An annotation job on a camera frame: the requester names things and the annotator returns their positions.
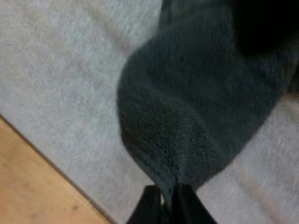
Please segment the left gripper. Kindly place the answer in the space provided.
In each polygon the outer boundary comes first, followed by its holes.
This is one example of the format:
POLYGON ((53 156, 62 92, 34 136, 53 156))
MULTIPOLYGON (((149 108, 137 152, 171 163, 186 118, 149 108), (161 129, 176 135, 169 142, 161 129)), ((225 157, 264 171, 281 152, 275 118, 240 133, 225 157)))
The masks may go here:
POLYGON ((297 0, 231 0, 237 48, 245 57, 299 50, 297 0))

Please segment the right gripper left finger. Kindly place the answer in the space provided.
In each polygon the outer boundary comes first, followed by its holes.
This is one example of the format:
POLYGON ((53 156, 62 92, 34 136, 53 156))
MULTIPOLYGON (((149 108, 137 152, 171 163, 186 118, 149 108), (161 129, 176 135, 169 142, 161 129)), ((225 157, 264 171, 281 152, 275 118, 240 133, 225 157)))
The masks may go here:
POLYGON ((131 214, 127 224, 159 224, 161 217, 161 192, 155 185, 148 185, 131 214))

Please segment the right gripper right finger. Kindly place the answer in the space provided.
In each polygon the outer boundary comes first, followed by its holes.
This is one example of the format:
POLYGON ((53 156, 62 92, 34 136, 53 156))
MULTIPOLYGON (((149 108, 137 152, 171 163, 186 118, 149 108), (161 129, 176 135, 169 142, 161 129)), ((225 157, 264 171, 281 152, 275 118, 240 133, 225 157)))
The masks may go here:
POLYGON ((189 185, 178 183, 172 198, 173 224, 217 224, 189 185))

